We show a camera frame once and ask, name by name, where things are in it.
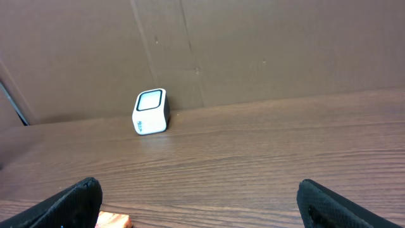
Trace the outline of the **orange tissue packet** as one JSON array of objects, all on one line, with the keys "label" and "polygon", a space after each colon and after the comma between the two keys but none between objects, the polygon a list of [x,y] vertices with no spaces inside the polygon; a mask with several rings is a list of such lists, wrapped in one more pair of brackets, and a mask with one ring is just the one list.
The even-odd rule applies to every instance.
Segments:
[{"label": "orange tissue packet", "polygon": [[132,228],[128,215],[100,211],[95,228]]}]

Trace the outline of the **white barcode scanner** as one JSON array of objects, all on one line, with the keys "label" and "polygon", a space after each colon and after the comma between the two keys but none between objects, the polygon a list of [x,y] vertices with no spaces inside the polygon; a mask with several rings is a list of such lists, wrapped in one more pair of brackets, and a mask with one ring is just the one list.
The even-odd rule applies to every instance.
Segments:
[{"label": "white barcode scanner", "polygon": [[132,121],[138,135],[164,132],[169,119],[170,104],[165,89],[152,89],[137,96]]}]

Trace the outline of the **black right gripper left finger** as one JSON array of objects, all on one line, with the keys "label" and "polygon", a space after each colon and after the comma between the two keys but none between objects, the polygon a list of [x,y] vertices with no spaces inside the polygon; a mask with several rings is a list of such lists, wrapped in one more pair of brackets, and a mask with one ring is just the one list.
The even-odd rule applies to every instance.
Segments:
[{"label": "black right gripper left finger", "polygon": [[99,181],[88,177],[1,222],[1,228],[95,228],[103,200]]}]

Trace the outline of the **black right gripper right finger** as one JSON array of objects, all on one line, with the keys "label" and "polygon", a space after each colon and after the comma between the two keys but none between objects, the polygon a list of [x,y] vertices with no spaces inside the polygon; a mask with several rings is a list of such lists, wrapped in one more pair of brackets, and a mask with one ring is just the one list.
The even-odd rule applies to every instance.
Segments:
[{"label": "black right gripper right finger", "polygon": [[296,200],[305,228],[401,228],[311,179],[299,184]]}]

